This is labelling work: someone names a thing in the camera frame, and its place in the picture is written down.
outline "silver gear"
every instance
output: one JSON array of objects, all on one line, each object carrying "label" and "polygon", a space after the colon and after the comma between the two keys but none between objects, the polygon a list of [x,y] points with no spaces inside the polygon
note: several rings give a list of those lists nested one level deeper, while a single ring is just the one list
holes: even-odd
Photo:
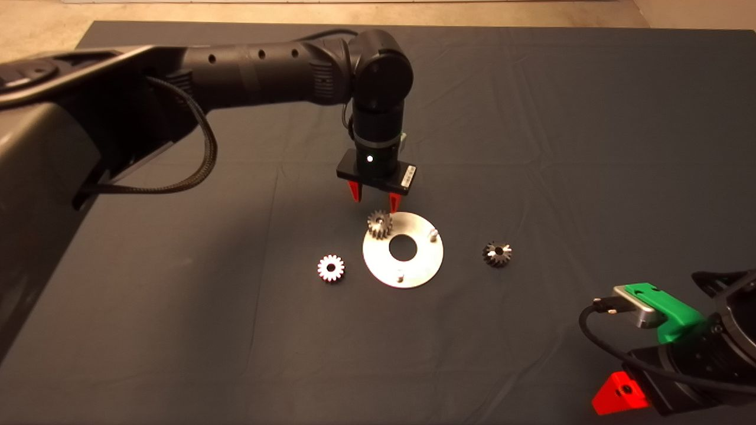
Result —
[{"label": "silver gear", "polygon": [[344,275],[344,262],[341,257],[325,256],[318,263],[318,276],[329,284],[338,281]]},{"label": "silver gear", "polygon": [[512,247],[492,241],[483,248],[483,261],[491,267],[504,267],[512,259]]},{"label": "silver gear", "polygon": [[392,223],[391,215],[386,211],[373,211],[367,217],[367,231],[376,239],[383,239],[389,235]]}]

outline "dark gray table cloth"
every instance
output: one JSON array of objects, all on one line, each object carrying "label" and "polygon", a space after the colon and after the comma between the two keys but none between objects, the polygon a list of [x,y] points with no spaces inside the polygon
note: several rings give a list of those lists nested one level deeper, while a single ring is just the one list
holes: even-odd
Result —
[{"label": "dark gray table cloth", "polygon": [[[312,26],[95,23],[82,47],[292,39]],[[415,70],[402,209],[441,232],[438,274],[381,284],[336,163],[340,107],[209,115],[214,173],[102,196],[0,368],[2,423],[743,423],[756,406],[597,417],[619,363],[580,310],[651,281],[708,314],[689,273],[756,265],[756,35],[657,29],[389,31]],[[201,158],[195,132],[129,177]],[[501,270],[481,250],[505,240]],[[334,286],[326,254],[346,261]],[[655,343],[594,320],[627,349]]]}]

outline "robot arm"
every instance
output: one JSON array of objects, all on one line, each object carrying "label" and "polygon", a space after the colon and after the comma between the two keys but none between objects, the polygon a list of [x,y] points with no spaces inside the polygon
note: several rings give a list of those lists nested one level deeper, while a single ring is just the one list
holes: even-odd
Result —
[{"label": "robot arm", "polygon": [[353,188],[410,189],[415,167],[398,160],[398,144],[413,73],[384,31],[348,42],[138,46],[0,64],[0,361],[91,204],[82,188],[112,183],[197,125],[190,102],[152,79],[189,94],[201,113],[351,99],[355,149],[338,176]]},{"label": "robot arm", "polygon": [[[756,270],[696,272],[696,284],[716,305],[705,317],[648,284],[615,287],[580,317],[583,333],[622,360],[593,399],[599,414],[652,405],[662,415],[743,405],[756,400]],[[656,328],[659,345],[624,353],[587,327],[592,312],[625,315]]]}]

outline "spur gear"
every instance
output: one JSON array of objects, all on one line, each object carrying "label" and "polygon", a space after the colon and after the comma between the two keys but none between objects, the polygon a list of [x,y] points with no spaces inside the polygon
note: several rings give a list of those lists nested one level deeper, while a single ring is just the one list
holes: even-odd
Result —
[{"label": "spur gear", "polygon": [[344,275],[344,261],[334,255],[325,256],[318,263],[318,276],[329,284],[338,281]]},{"label": "spur gear", "polygon": [[483,248],[483,261],[491,267],[504,267],[512,259],[512,247],[490,242]]},{"label": "spur gear", "polygon": [[367,231],[376,239],[383,239],[388,236],[391,226],[392,218],[386,211],[373,211],[367,217]]}]

